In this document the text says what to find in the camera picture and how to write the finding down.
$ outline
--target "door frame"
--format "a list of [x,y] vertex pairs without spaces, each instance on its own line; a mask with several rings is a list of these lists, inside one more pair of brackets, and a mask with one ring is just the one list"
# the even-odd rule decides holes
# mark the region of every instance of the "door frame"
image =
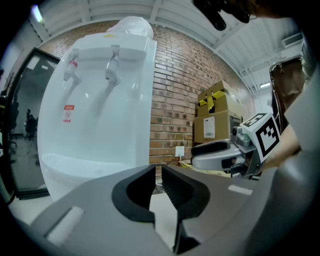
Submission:
[[40,56],[46,58],[48,61],[52,61],[53,63],[59,63],[60,59],[58,57],[55,57],[43,50],[40,50],[36,47],[34,47],[26,59],[23,61],[21,67],[19,68],[18,72],[16,73],[16,76],[12,82],[11,88],[9,89],[9,93],[7,96],[6,105],[4,108],[4,115],[3,115],[3,130],[2,130],[2,146],[3,146],[3,157],[4,157],[4,169],[9,173],[11,177],[11,185],[13,187],[13,198],[16,196],[19,199],[31,199],[31,198],[38,198],[38,197],[45,197],[49,195],[47,188],[40,188],[40,189],[30,189],[30,190],[19,190],[15,175],[12,171],[11,164],[10,164],[10,156],[9,156],[9,120],[10,120],[10,112],[12,107],[12,101],[14,97],[16,96],[18,92],[18,82],[20,80],[20,77],[24,74],[27,65],[29,64],[29,61],[34,56]]

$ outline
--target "glass door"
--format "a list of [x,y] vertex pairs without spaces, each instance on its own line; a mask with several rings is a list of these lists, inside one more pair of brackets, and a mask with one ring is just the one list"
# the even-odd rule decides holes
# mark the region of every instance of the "glass door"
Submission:
[[42,98],[59,61],[34,48],[16,74],[7,97],[3,155],[18,198],[48,195],[40,168],[37,129]]

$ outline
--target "air vent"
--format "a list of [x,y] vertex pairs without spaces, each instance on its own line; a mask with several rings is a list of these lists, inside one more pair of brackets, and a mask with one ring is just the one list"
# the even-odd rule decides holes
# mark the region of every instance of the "air vent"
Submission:
[[287,37],[286,39],[283,39],[282,42],[282,46],[284,48],[288,48],[290,46],[299,44],[302,42],[302,33],[298,33],[298,34],[294,34],[292,36]]

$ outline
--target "plastic bag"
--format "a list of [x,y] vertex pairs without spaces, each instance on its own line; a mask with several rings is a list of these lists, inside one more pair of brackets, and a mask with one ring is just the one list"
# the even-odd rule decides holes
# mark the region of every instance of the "plastic bag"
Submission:
[[148,37],[152,40],[154,32],[150,24],[142,17],[128,16],[121,19],[116,25],[110,27],[107,32],[121,32]]

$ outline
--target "red brick wall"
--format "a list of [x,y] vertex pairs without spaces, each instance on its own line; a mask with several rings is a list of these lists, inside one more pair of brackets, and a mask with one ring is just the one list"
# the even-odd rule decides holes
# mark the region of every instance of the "red brick wall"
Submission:
[[[40,47],[62,58],[70,46],[85,35],[102,33],[116,21],[99,22],[75,28]],[[191,158],[193,121],[198,94],[225,80],[242,102],[246,118],[255,113],[254,100],[236,73],[211,50],[192,38],[169,28],[153,26],[157,40],[154,73],[150,163],[177,163],[175,146],[184,146],[185,157]]]

